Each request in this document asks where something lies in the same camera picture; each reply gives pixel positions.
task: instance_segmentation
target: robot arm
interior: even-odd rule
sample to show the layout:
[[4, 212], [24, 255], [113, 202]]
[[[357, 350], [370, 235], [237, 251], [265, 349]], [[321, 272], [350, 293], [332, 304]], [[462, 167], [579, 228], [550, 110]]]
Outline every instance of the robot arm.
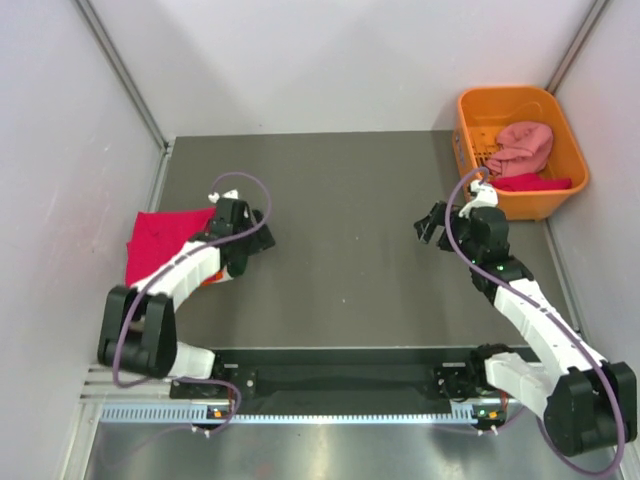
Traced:
[[248, 258], [275, 245], [267, 225], [220, 247], [211, 242], [238, 235], [263, 219], [259, 210], [251, 211], [248, 204], [231, 191], [211, 199], [216, 212], [206, 229], [187, 241], [180, 252], [156, 272], [131, 287], [116, 286], [109, 292], [105, 305], [102, 330], [98, 344], [98, 361], [112, 366], [116, 345], [129, 308], [138, 295], [146, 290], [134, 312], [132, 328], [127, 332], [122, 348], [121, 367], [130, 372], [154, 378], [209, 378], [215, 355], [205, 348], [178, 342], [175, 312], [203, 282], [230, 280], [244, 273]]
[[[499, 389], [519, 400], [544, 422], [552, 442], [564, 455], [615, 445], [615, 422], [603, 386], [573, 342], [547, 318], [553, 314], [562, 320], [533, 274], [509, 253], [509, 224], [497, 208], [495, 190], [475, 180], [470, 191], [472, 200], [452, 209], [453, 237], [474, 264], [539, 305], [536, 308], [471, 270], [474, 286], [518, 329], [544, 367], [532, 367], [505, 345], [483, 345], [472, 352], [466, 364], [471, 383], [477, 392]], [[428, 243], [436, 227], [444, 226], [445, 210], [445, 202], [438, 202], [427, 217], [414, 224], [421, 242]], [[438, 247], [453, 251], [446, 232]], [[608, 363], [573, 331], [570, 334], [611, 382], [623, 414], [626, 441], [633, 441], [637, 436], [635, 374], [624, 362]]]

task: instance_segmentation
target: orange basket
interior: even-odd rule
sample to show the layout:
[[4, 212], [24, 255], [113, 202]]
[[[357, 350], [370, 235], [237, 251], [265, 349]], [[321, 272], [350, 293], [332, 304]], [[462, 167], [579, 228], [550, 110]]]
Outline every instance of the orange basket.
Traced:
[[[589, 182], [589, 170], [556, 99], [537, 87], [486, 87], [467, 90], [458, 99], [453, 147], [460, 176], [484, 165], [500, 149], [496, 135], [515, 122], [546, 123], [553, 130], [553, 149], [543, 178], [570, 178], [572, 188], [542, 192], [497, 190], [509, 220], [543, 220]], [[469, 201], [469, 192], [465, 189]]]

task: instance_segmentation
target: red towel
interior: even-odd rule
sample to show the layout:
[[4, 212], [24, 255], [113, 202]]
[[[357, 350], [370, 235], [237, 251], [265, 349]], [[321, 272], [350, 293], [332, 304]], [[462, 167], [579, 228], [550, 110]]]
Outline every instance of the red towel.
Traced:
[[547, 165], [553, 145], [553, 131], [544, 123], [516, 122], [496, 137], [502, 150], [491, 155], [485, 166], [496, 177], [535, 173]]
[[127, 243], [125, 284], [142, 280], [168, 262], [193, 234], [204, 230], [215, 211], [139, 212]]
[[545, 180], [537, 173], [525, 173], [524, 175], [517, 175], [515, 177], [496, 178], [490, 183], [498, 190], [504, 190], [505, 192], [567, 190], [571, 188], [570, 178]]

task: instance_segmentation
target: white wall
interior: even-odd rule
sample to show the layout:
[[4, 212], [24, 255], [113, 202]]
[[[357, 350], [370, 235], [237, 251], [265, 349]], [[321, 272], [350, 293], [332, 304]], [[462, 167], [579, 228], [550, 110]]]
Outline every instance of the white wall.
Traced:
[[640, 3], [611, 2], [560, 88], [591, 185], [551, 220], [595, 346], [640, 375]]
[[0, 476], [53, 477], [159, 150], [69, 0], [2, 2]]
[[584, 0], [93, 0], [165, 135], [452, 128], [545, 85]]

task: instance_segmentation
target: pink cloth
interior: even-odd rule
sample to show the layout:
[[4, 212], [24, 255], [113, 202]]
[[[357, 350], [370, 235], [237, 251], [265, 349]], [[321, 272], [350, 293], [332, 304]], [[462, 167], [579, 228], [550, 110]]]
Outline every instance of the pink cloth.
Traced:
[[505, 192], [539, 192], [545, 190], [567, 190], [571, 188], [570, 178], [545, 180], [537, 173], [525, 173], [515, 177], [497, 178], [491, 185]]
[[553, 132], [537, 122], [512, 123], [496, 137], [502, 150], [491, 155], [485, 166], [496, 177], [514, 177], [536, 173], [547, 165]]
[[131, 286], [168, 262], [194, 233], [204, 230], [215, 211], [138, 213], [127, 243], [125, 284]]

